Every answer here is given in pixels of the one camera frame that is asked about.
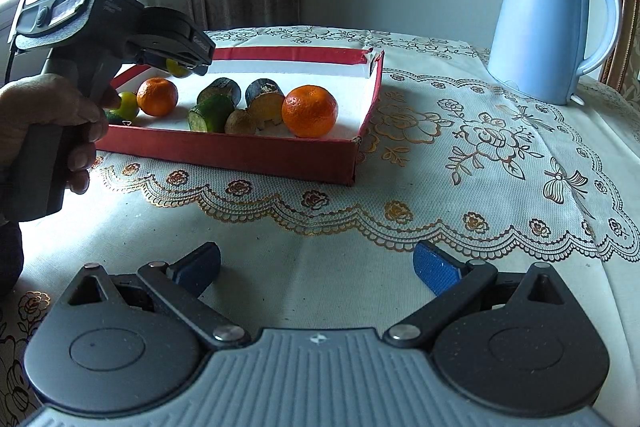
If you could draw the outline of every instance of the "sliced cucumber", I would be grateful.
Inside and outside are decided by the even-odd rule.
[[[189,111],[189,129],[194,132],[225,132],[226,119],[235,107],[228,96],[214,94]]]

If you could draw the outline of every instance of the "mandarin orange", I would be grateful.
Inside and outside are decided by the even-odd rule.
[[[178,105],[178,88],[166,78],[150,78],[138,88],[136,99],[149,116],[166,116]]]
[[[337,119],[338,103],[324,87],[297,87],[282,103],[282,121],[299,138],[324,136]]]

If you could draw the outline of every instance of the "blue kettle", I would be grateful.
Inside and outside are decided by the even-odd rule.
[[[489,73],[527,96],[566,104],[580,76],[601,65],[620,36],[620,0],[605,1],[605,35],[585,58],[589,0],[503,0]]]

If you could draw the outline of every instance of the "yellow lime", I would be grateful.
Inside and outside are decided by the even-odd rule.
[[[134,92],[121,92],[120,93],[120,108],[113,109],[112,113],[121,117],[123,120],[134,121],[138,116],[140,108],[138,107],[138,101],[136,100],[136,94]]]
[[[178,62],[172,58],[166,60],[166,70],[169,71],[175,78],[185,78],[191,74],[187,68],[182,67]]]

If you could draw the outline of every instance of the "white tablecloth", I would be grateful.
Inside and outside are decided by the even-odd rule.
[[[596,409],[640,424],[640,115],[617,93],[587,82],[584,107],[524,98],[495,85],[486,54],[464,42],[313,27],[212,37],[385,49],[355,186],[101,153],[86,195],[22,227],[25,269],[0,321],[7,425],[34,407],[14,361],[87,261],[130,273],[215,241],[224,267],[202,299],[252,333],[382,331],[433,298],[412,268],[420,239],[504,271],[554,263],[609,349]]]

